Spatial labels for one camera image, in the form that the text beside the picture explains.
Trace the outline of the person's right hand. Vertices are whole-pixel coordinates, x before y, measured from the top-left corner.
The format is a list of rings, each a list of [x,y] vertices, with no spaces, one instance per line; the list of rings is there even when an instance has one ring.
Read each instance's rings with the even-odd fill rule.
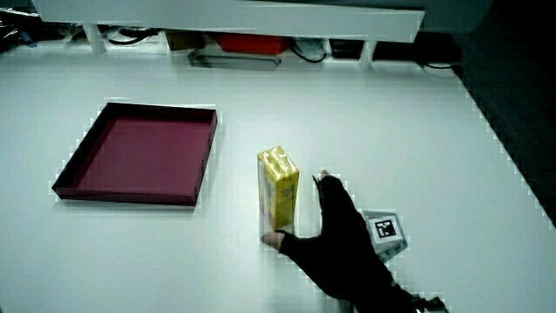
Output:
[[[298,237],[276,230],[261,240],[288,256],[326,295],[349,301],[359,312],[413,312],[411,296],[377,257],[366,222],[341,180],[324,170],[314,182],[320,234]]]

